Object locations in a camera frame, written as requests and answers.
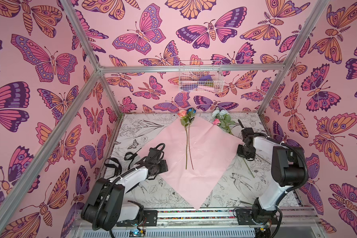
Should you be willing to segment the small pink fake rose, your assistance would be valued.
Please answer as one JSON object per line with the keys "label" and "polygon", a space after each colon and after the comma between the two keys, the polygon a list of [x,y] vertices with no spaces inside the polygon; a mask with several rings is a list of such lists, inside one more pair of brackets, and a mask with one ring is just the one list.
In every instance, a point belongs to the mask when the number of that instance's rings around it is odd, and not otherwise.
{"label": "small pink fake rose", "polygon": [[213,124],[220,127],[223,131],[232,134],[231,129],[230,129],[230,125],[234,125],[235,122],[232,120],[229,120],[228,117],[223,117],[223,118],[215,118],[215,120],[213,121]]}

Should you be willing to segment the purple pink wrapping paper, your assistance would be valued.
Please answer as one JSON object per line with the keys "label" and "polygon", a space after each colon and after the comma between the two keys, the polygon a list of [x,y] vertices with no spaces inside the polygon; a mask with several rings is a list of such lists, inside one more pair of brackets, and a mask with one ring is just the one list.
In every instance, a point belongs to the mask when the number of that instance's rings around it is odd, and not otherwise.
{"label": "purple pink wrapping paper", "polygon": [[201,117],[195,117],[186,133],[175,119],[138,151],[165,144],[168,171],[160,176],[194,209],[199,209],[237,154],[242,140]]}

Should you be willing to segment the orange pink fake rose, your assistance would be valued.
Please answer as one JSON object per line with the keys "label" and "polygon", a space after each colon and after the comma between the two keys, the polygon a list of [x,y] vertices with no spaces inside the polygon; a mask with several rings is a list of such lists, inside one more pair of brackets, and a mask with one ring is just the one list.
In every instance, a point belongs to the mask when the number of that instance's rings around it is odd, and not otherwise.
{"label": "orange pink fake rose", "polygon": [[188,164],[188,126],[189,126],[189,117],[187,115],[187,110],[180,110],[178,113],[178,116],[180,117],[180,122],[181,125],[185,129],[185,134],[186,134],[186,146],[185,146],[185,169],[187,169],[187,164]]}

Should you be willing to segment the white fake flower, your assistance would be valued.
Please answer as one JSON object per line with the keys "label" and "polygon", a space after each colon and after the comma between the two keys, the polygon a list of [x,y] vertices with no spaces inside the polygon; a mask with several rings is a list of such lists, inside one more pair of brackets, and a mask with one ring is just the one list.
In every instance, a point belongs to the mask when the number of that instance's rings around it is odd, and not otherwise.
{"label": "white fake flower", "polygon": [[230,114],[228,111],[226,110],[215,110],[213,113],[212,113],[212,118],[215,120],[215,118],[223,118],[223,117],[228,117],[229,120],[232,120]]}

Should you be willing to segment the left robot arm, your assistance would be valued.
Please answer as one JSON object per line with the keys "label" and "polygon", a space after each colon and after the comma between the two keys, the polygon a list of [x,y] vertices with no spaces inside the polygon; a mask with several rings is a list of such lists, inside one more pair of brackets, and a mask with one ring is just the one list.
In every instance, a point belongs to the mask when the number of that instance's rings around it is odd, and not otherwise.
{"label": "left robot arm", "polygon": [[141,226],[147,220],[144,206],[136,201],[125,200],[125,194],[141,182],[154,180],[157,175],[168,171],[164,149],[163,143],[151,147],[147,156],[124,173],[98,179],[81,209],[81,219],[89,222],[94,231],[111,231],[119,224]]}

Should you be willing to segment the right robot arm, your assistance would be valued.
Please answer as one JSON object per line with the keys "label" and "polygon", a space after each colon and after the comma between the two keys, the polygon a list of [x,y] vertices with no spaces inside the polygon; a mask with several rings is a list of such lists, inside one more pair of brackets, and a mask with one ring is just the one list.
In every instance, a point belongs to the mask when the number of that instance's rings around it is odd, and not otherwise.
{"label": "right robot arm", "polygon": [[271,159],[271,181],[267,190],[256,198],[247,222],[265,225],[272,222],[279,212],[279,204],[291,191],[300,188],[308,179],[308,170],[301,147],[278,142],[271,137],[254,132],[238,121],[242,128],[243,144],[237,148],[237,155],[245,159],[254,159],[258,152]]}

